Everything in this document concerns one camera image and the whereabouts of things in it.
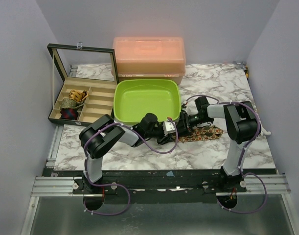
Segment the floral patterned tie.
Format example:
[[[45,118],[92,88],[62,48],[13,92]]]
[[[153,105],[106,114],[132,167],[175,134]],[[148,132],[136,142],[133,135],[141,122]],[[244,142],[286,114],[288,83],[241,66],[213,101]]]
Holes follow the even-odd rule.
[[[186,137],[179,137],[179,142],[210,141],[220,139],[224,131],[215,125],[198,127]]]

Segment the green plastic tray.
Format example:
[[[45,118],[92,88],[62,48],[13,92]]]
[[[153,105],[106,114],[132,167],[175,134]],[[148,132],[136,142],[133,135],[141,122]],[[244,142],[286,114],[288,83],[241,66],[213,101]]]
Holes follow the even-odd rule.
[[[159,122],[176,120],[181,112],[178,85],[164,79],[122,81],[115,89],[113,110],[116,120],[130,125],[139,123],[147,113],[155,114]]]

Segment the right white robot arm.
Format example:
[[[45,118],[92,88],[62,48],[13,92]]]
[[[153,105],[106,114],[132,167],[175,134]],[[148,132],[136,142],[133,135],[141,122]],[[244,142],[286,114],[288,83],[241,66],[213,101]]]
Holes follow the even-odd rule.
[[[230,146],[216,184],[220,190],[228,192],[242,179],[245,154],[260,134],[261,124],[250,101],[210,104],[208,98],[206,95],[196,96],[197,114],[188,115],[185,110],[180,112],[177,131],[179,137],[188,137],[193,134],[193,128],[199,124],[213,123],[216,118],[225,120]]]

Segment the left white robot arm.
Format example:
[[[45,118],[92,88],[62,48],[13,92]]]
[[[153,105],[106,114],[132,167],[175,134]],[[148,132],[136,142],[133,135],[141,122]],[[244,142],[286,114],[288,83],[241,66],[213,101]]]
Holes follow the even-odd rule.
[[[147,140],[168,140],[175,134],[175,144],[168,151],[154,149]],[[147,113],[142,120],[134,126],[127,126],[116,122],[109,115],[102,116],[99,120],[86,127],[79,135],[83,147],[84,175],[86,180],[84,187],[90,193],[97,193],[101,187],[109,184],[101,184],[102,162],[105,154],[117,143],[122,142],[130,147],[138,147],[145,144],[149,149],[158,154],[171,153],[179,141],[179,132],[175,122],[168,117],[166,121],[159,123],[153,113]]]

